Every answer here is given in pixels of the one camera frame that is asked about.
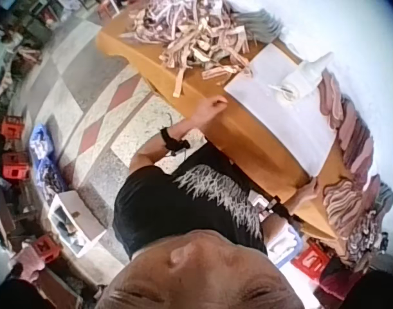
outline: wooden table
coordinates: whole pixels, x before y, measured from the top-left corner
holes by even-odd
[[[128,12],[120,14],[98,34],[98,48],[107,55],[125,57],[184,117],[193,113],[197,102],[202,98],[224,95],[229,101],[228,108],[203,132],[207,139],[269,194],[278,195],[284,201],[295,193],[297,187],[309,180],[303,168],[266,126],[229,96],[223,86],[216,85],[221,80],[220,77],[202,80],[200,68],[187,70],[182,94],[179,98],[174,98],[172,94],[177,69],[161,66],[158,59],[162,51],[161,45],[127,44],[119,39],[118,36],[130,27]],[[300,62],[283,42],[275,41],[274,44],[296,63]],[[245,56],[251,60],[263,47],[263,44],[250,44],[250,53]],[[343,166],[338,142],[335,142],[319,176],[321,187],[337,182],[340,176],[349,174]],[[322,205],[322,192],[315,200],[301,206],[296,214],[307,223],[304,226],[306,233],[326,240],[333,247],[337,246],[336,234],[328,224],[325,207]]]

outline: white box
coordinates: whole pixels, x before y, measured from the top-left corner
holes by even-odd
[[[59,207],[62,207],[62,210],[69,218],[70,222],[72,222],[80,235],[82,235],[86,241],[86,244],[79,250],[76,246],[73,246],[68,239],[66,239],[66,236],[63,235],[63,232],[59,230],[57,226],[59,220],[56,218],[54,213]],[[60,240],[69,247],[77,258],[80,258],[89,251],[106,232],[106,229],[92,215],[76,191],[56,194],[50,205],[48,218],[54,229],[57,231]]]

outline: black wristband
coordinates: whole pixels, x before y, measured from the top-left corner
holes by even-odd
[[[270,201],[267,208],[271,209],[275,214],[277,214],[281,218],[285,218],[288,221],[291,219],[291,215],[289,214],[289,211],[286,209],[285,206],[283,206],[280,203],[280,199],[278,196],[275,196],[273,200]]]
[[[164,127],[160,130],[160,134],[162,136],[163,141],[165,142],[166,149],[172,151],[172,156],[175,156],[176,153],[182,149],[189,149],[190,144],[187,140],[175,140],[174,138],[170,137],[168,134],[168,130]]]

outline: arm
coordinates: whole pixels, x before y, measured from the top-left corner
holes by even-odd
[[[220,95],[202,100],[190,118],[183,119],[167,129],[169,136],[181,140],[190,130],[201,129],[227,107],[226,103],[227,100]],[[133,173],[141,167],[154,165],[167,153],[165,142],[160,133],[157,133],[134,154],[129,172]]]
[[[296,193],[284,203],[284,206],[292,216],[299,206],[301,206],[305,201],[316,198],[318,193],[318,178],[315,177],[308,184],[299,188]],[[287,219],[281,218],[278,214],[270,214],[265,220],[263,220],[261,225],[265,245],[278,235],[287,222]]]

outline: black wristwatch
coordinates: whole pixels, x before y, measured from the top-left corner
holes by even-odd
[[[163,141],[165,142],[166,149],[170,150],[172,156],[176,156],[182,149],[189,149],[190,144],[187,140],[175,140],[168,134],[167,127],[160,130]]]

